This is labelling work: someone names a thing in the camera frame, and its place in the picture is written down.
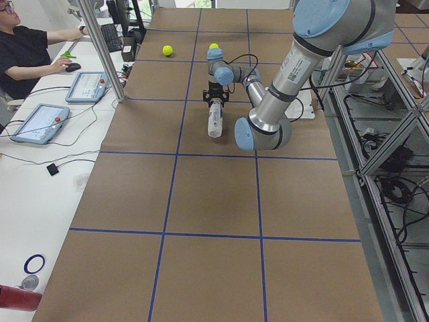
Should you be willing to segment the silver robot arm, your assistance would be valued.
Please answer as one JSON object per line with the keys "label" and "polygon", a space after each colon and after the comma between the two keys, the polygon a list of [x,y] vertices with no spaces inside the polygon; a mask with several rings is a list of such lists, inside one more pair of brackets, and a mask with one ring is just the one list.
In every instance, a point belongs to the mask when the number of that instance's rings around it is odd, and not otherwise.
{"label": "silver robot arm", "polygon": [[241,83],[253,108],[235,123],[241,150],[276,150],[290,140],[286,110],[319,62],[337,48],[344,55],[375,52],[388,47],[394,34],[395,1],[299,1],[294,10],[292,47],[270,86],[256,70],[228,64],[223,50],[207,52],[207,95],[224,103],[223,87]]}

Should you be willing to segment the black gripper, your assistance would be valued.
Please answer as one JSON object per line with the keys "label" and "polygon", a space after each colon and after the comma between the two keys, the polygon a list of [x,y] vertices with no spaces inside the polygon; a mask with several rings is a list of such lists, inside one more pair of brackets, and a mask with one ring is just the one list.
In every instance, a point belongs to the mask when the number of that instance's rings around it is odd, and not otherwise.
{"label": "black gripper", "polygon": [[203,90],[202,100],[208,103],[210,114],[215,110],[215,101],[220,101],[221,103],[219,103],[219,113],[223,114],[223,104],[229,101],[229,94],[230,92],[224,91],[223,88]]}

